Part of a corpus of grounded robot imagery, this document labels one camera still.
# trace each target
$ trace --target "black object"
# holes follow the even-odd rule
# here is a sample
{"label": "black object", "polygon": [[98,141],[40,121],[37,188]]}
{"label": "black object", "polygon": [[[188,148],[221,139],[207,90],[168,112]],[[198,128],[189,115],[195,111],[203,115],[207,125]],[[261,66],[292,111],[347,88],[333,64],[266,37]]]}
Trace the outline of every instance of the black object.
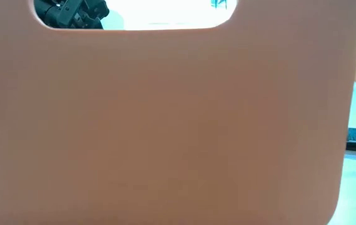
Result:
{"label": "black object", "polygon": [[349,128],[347,133],[347,141],[356,141],[356,128]]}
{"label": "black object", "polygon": [[52,28],[103,29],[110,10],[105,0],[35,0],[39,18]]}

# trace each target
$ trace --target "white surface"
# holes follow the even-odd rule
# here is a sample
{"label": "white surface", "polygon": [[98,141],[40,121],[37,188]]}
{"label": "white surface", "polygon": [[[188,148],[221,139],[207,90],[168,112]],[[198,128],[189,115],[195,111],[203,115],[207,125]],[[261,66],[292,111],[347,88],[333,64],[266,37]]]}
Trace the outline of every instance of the white surface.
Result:
{"label": "white surface", "polygon": [[[214,8],[210,0],[179,2],[173,0],[106,0],[110,10],[124,18],[125,30],[212,28],[228,20],[237,0],[227,0],[227,9]],[[105,27],[112,19],[103,22]]]}

